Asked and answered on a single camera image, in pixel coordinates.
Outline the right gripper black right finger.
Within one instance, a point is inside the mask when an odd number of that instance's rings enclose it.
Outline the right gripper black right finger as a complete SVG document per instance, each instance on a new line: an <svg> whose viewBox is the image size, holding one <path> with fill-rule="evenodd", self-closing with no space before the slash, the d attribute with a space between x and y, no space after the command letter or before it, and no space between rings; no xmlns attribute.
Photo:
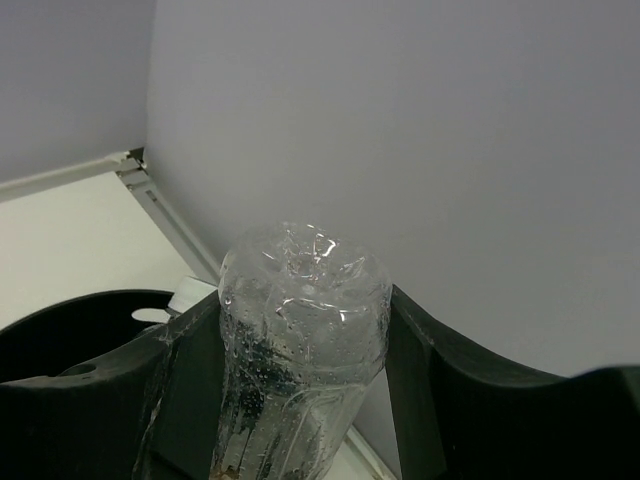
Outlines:
<svg viewBox="0 0 640 480"><path fill-rule="evenodd" d="M391 300L386 375L405 479L635 479L639 370L561 377Z"/></svg>

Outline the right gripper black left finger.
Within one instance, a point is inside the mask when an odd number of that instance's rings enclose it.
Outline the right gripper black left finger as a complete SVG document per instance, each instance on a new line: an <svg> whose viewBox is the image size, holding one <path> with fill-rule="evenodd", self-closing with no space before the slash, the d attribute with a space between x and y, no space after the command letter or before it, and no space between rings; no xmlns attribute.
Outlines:
<svg viewBox="0 0 640 480"><path fill-rule="evenodd" d="M223 376L211 294L55 377L1 381L5 479L205 479Z"/></svg>

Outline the large clear unlabelled bottle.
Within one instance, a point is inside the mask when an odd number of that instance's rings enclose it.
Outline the large clear unlabelled bottle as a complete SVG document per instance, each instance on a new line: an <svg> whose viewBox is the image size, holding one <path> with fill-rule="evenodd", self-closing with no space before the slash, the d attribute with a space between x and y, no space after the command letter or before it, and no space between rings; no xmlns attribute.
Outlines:
<svg viewBox="0 0 640 480"><path fill-rule="evenodd" d="M388 349L392 282L361 244L295 222L258 226L218 287L225 370L214 479L320 479Z"/></svg>

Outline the white-capped clear bottle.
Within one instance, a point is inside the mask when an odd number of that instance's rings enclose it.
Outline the white-capped clear bottle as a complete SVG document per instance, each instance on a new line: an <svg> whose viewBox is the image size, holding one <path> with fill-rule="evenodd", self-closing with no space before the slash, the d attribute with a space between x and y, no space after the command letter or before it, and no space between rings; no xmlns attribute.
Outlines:
<svg viewBox="0 0 640 480"><path fill-rule="evenodd" d="M192 276L184 277L171 296L166 312L176 318L217 290L214 284Z"/></svg>

